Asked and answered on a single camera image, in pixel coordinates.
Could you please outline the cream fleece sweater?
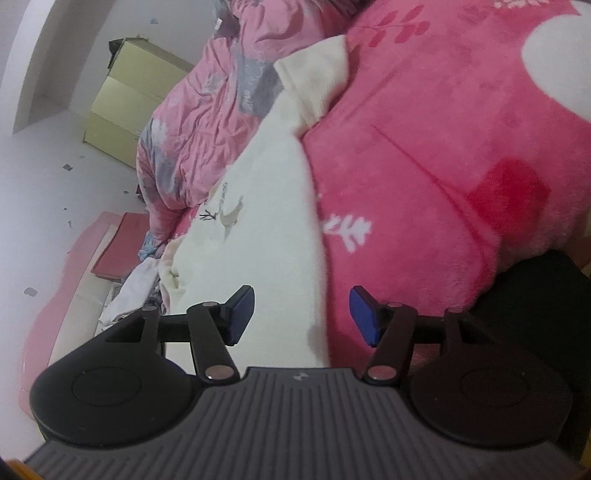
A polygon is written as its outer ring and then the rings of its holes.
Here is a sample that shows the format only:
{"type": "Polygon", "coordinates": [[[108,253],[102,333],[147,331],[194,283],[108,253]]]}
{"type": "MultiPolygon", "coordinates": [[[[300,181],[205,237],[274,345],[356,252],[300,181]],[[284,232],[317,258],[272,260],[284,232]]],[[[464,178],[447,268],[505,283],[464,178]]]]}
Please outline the cream fleece sweater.
{"type": "Polygon", "coordinates": [[[322,40],[274,68],[283,89],[186,234],[166,247],[160,284],[171,314],[249,285],[256,304],[231,349],[235,364],[320,368],[329,363],[327,271],[301,136],[348,83],[346,39],[322,40]]]}

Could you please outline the pile of white clothes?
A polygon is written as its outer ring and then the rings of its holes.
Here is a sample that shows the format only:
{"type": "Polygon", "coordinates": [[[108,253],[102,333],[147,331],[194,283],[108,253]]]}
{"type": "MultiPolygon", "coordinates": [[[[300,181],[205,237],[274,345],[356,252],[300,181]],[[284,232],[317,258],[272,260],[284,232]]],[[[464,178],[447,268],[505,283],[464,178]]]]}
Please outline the pile of white clothes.
{"type": "Polygon", "coordinates": [[[102,326],[140,309],[159,281],[159,260],[149,257],[135,267],[98,318],[102,326]]]}

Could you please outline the dark red cushion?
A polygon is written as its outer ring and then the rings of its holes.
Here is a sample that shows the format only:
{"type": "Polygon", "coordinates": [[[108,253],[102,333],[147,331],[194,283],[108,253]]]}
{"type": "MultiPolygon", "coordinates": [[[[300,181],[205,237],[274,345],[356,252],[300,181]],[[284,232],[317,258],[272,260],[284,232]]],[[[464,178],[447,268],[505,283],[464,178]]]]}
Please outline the dark red cushion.
{"type": "Polygon", "coordinates": [[[138,252],[148,228],[147,214],[125,213],[91,272],[99,278],[111,281],[126,278],[140,263],[138,252]]]}

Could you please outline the pink white bed headboard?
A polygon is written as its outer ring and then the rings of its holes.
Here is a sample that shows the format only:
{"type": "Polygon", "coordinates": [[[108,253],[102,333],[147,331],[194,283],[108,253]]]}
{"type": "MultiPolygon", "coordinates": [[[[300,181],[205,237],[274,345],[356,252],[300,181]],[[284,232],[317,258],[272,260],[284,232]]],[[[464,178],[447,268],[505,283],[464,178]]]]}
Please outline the pink white bed headboard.
{"type": "Polygon", "coordinates": [[[49,365],[59,330],[87,267],[101,244],[106,248],[122,220],[121,215],[103,212],[74,242],[66,254],[59,286],[35,318],[25,340],[20,358],[18,404],[22,412],[33,418],[29,407],[29,392],[37,376],[49,365]]]}

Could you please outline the pink grey floral duvet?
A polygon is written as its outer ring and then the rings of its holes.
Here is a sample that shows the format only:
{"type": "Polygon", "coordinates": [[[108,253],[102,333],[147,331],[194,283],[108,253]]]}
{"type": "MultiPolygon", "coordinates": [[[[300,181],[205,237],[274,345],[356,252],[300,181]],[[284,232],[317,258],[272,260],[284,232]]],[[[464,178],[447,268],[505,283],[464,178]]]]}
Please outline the pink grey floral duvet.
{"type": "Polygon", "coordinates": [[[270,112],[283,85],[277,60],[342,34],[363,1],[220,1],[201,59],[154,110],[137,144],[149,216],[140,254],[171,239],[204,203],[270,112]]]}

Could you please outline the pink floral bed blanket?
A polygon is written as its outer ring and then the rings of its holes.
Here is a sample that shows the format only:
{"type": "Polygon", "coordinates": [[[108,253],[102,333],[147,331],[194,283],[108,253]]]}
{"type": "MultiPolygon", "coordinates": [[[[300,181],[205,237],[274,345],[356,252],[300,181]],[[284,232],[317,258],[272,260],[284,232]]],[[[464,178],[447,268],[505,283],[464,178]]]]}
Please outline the pink floral bed blanket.
{"type": "Polygon", "coordinates": [[[349,291],[427,315],[564,243],[590,208],[590,7],[377,1],[349,80],[301,136],[327,271],[327,366],[370,347],[349,291]]]}

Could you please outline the yellow-green wardrobe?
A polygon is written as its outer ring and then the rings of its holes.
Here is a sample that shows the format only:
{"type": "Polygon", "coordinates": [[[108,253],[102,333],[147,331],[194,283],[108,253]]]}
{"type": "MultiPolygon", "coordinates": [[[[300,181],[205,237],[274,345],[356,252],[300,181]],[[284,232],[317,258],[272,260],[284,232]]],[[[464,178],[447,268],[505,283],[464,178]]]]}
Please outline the yellow-green wardrobe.
{"type": "Polygon", "coordinates": [[[133,168],[152,113],[192,68],[144,38],[122,39],[90,108],[83,141],[133,168]]]}

